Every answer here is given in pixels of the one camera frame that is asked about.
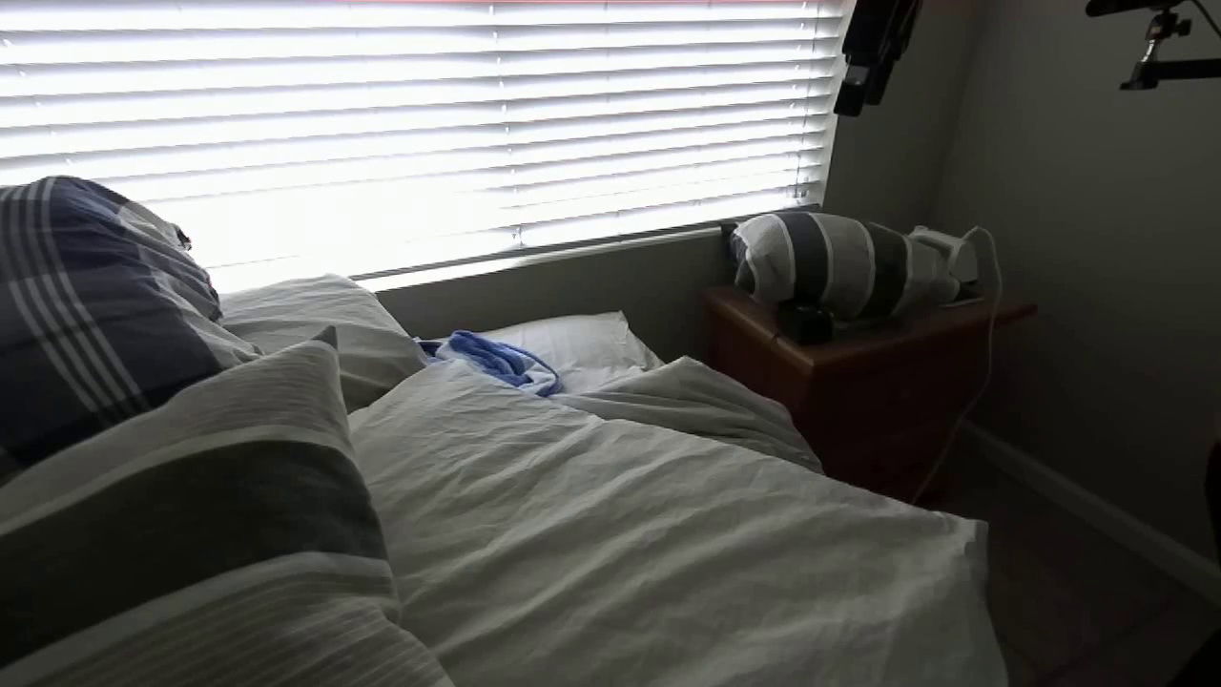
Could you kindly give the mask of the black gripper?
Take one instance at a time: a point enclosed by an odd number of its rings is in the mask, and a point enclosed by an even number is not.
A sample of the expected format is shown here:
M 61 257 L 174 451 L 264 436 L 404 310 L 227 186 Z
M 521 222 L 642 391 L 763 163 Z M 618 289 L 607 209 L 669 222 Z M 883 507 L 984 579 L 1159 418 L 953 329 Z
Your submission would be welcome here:
M 858 0 L 852 12 L 852 27 L 842 39 L 842 83 L 835 96 L 835 111 L 842 117 L 876 106 L 892 67 L 908 50 L 924 0 Z

